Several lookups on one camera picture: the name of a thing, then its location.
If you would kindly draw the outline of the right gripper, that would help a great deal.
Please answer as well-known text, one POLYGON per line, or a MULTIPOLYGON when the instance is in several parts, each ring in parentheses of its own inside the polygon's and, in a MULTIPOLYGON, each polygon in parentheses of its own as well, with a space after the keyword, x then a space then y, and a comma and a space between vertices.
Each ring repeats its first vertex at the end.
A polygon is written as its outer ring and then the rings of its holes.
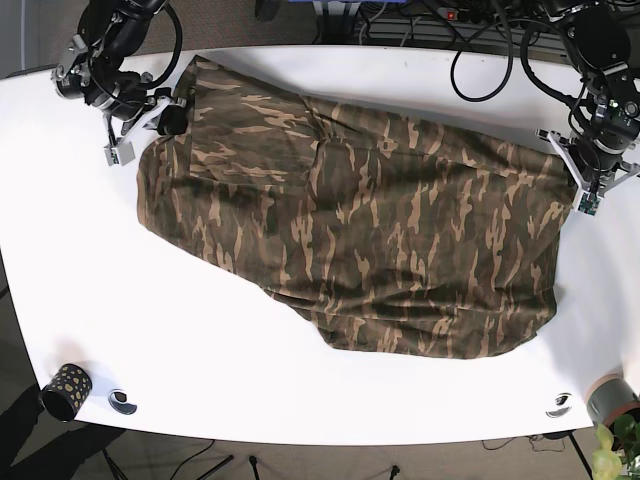
POLYGON ((177 105, 170 96, 150 97, 151 106, 143 105, 140 111, 123 123, 125 132, 116 136, 112 126, 116 107, 111 113, 103 114, 108 143, 104 155, 109 166, 124 166, 136 158, 133 145, 135 135, 142 130, 156 130, 160 136, 183 135, 189 126, 188 105, 177 105))

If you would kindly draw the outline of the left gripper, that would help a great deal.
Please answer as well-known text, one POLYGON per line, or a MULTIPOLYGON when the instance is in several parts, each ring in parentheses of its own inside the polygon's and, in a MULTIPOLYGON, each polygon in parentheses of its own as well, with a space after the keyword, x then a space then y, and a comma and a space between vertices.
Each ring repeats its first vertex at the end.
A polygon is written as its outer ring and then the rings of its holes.
POLYGON ((577 212, 595 216, 607 192, 639 176, 638 163, 624 161, 619 153, 601 151, 591 141, 544 129, 538 129, 536 136, 552 146, 574 180, 573 208, 577 212))

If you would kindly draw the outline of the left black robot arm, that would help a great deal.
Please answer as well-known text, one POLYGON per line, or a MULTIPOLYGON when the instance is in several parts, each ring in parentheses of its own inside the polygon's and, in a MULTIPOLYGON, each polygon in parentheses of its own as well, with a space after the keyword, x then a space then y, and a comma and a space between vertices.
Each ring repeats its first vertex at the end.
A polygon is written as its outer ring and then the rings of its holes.
POLYGON ((638 77, 629 66, 631 41, 603 1, 544 1, 550 23, 584 92, 578 98, 554 93, 569 108, 578 130, 569 138, 539 130, 562 158, 577 185, 573 208, 595 215, 605 194, 639 174, 639 165, 623 159, 639 143, 638 77))

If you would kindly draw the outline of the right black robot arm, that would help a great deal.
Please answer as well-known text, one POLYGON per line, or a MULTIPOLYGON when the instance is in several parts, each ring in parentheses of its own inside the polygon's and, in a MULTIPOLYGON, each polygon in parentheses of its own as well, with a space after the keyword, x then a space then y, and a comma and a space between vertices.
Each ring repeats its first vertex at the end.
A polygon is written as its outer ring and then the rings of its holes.
POLYGON ((181 23, 167 1, 91 1, 83 11, 51 79, 60 97, 81 98, 102 112, 109 165, 136 158, 131 137, 139 130, 161 136, 186 131, 187 100, 164 85, 178 64, 182 44, 181 23), (122 71, 123 61, 141 47, 160 12, 168 15, 175 31, 169 64, 157 78, 122 71))

